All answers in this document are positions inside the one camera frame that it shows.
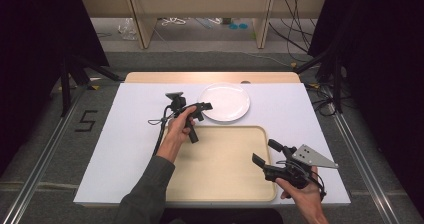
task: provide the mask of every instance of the gray carpet floor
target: gray carpet floor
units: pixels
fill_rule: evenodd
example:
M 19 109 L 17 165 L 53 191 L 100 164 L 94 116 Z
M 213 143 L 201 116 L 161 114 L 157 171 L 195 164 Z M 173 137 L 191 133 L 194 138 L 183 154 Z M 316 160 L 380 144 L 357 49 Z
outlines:
M 131 71 L 292 70 L 287 64 L 293 62 L 293 58 L 287 53 L 262 51 L 261 57 L 249 55 L 258 55 L 257 52 L 246 53 L 225 51 L 175 52 L 169 50 L 158 52 L 153 50 L 110 51 L 106 54 L 111 64 L 111 67 L 107 69 L 122 77 L 125 77 Z M 295 53 L 294 55 L 299 59 L 310 59 L 305 54 Z M 300 75 L 302 82 L 314 83 L 316 70 L 316 68 L 311 68 L 303 72 Z M 91 83 L 93 86 L 98 86 L 98 89 L 84 90 L 62 141 L 32 197 L 21 223 L 111 223 L 116 213 L 116 208 L 84 208 L 72 202 L 119 87 L 119 83 L 104 78 L 96 72 L 87 70 L 87 73 L 92 78 L 100 78 Z M 322 98 L 316 91 L 309 91 L 308 93 L 311 102 Z M 348 85 L 344 85 L 344 93 L 348 95 Z M 352 99 L 344 100 L 342 108 L 343 115 L 360 144 L 372 171 L 376 174 L 380 185 L 393 204 L 399 222 L 424 223 L 391 171 L 384 155 L 378 151 L 360 111 L 355 108 L 355 101 Z M 87 114 L 90 120 L 95 121 L 92 130 L 90 132 L 76 131 L 77 129 L 88 128 L 89 124 L 80 123 L 80 120 L 84 112 L 92 110 L 97 111 Z M 61 92 L 56 86 L 52 91 L 51 101 L 46 105 L 44 115 L 38 120 L 38 125 L 34 128 L 28 142 L 22 146 L 9 168 L 0 178 L 0 219 L 5 218 L 8 208 L 32 171 L 59 121 L 60 114 Z M 322 116 L 318 112 L 316 116 L 330 151 L 335 161 L 340 165 L 340 175 L 352 201 L 348 206 L 325 206 L 324 211 L 330 223 L 383 223 L 380 213 L 346 147 L 334 117 Z M 303 223 L 294 206 L 281 207 L 279 212 L 284 217 L 285 223 Z

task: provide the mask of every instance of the black stand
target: black stand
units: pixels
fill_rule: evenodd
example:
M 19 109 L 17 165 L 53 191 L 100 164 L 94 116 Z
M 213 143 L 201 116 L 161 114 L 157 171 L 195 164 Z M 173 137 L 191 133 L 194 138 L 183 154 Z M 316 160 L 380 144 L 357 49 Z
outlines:
M 366 8 L 365 3 L 365 0 L 355 0 L 347 12 L 346 17 L 343 19 L 340 28 L 337 30 L 330 46 L 323 53 L 295 70 L 297 74 L 300 74 L 321 63 L 315 78 L 318 82 L 328 82 L 330 77 L 333 76 L 333 103 L 336 111 L 339 113 L 342 113 L 340 100 L 342 58 L 345 54 L 344 52 L 348 49 L 348 45 L 354 41 L 352 38 L 357 38 L 355 33 L 358 33 L 362 23 L 363 10 Z
M 113 81 L 124 81 L 123 78 L 118 75 L 104 69 L 101 66 L 98 66 L 87 59 L 75 56 L 68 55 L 64 58 L 61 65 L 61 84 L 62 84 L 62 117 L 66 115 L 71 106 L 71 88 L 69 86 L 69 74 L 74 78 L 77 85 L 86 85 L 90 82 L 90 78 L 87 76 L 87 73 L 84 71 L 84 67 L 88 67 Z

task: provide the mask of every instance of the dark sleeve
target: dark sleeve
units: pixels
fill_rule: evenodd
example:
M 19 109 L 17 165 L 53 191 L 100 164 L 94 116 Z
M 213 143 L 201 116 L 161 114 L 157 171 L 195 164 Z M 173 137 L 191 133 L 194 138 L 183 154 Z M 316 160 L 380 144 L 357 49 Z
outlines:
M 153 156 L 143 176 L 119 204 L 114 223 L 159 223 L 174 169 L 165 158 Z

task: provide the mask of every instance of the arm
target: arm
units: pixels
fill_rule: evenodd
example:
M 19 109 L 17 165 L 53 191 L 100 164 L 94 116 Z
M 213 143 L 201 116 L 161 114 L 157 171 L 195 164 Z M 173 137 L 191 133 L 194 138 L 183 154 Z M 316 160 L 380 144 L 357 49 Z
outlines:
M 313 166 L 312 171 L 318 173 L 317 167 Z M 328 223 L 322 210 L 319 188 L 314 183 L 309 183 L 309 185 L 303 189 L 297 189 L 281 178 L 277 178 L 275 182 L 284 189 L 283 194 L 281 194 L 281 199 L 285 199 L 288 195 L 290 195 L 307 223 Z
M 174 161 L 190 128 L 184 128 L 187 116 L 196 107 L 187 108 L 170 121 L 156 156 L 153 156 L 143 176 L 119 204 L 114 223 L 159 223 L 165 209 L 166 188 L 174 172 Z

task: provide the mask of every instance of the hand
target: hand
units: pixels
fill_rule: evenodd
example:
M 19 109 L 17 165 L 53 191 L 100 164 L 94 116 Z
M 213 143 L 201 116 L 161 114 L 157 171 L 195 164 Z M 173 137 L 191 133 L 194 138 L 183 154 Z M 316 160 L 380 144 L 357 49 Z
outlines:
M 168 133 L 162 141 L 161 146 L 158 149 L 157 156 L 161 156 L 170 162 L 174 162 L 177 158 L 178 151 L 181 145 L 187 139 L 190 133 L 189 127 L 184 127 L 188 115 L 196 110 L 196 106 L 187 108 L 177 118 L 169 121 Z M 190 118 L 191 125 L 195 125 L 193 118 Z
M 318 168 L 313 166 L 312 171 L 318 173 Z M 315 173 L 312 174 L 312 177 L 317 180 L 317 174 Z M 281 199 L 285 199 L 290 195 L 307 223 L 328 223 L 322 210 L 319 188 L 316 184 L 310 182 L 305 188 L 297 189 L 281 178 L 277 178 L 275 182 L 284 190 L 283 194 L 281 194 Z

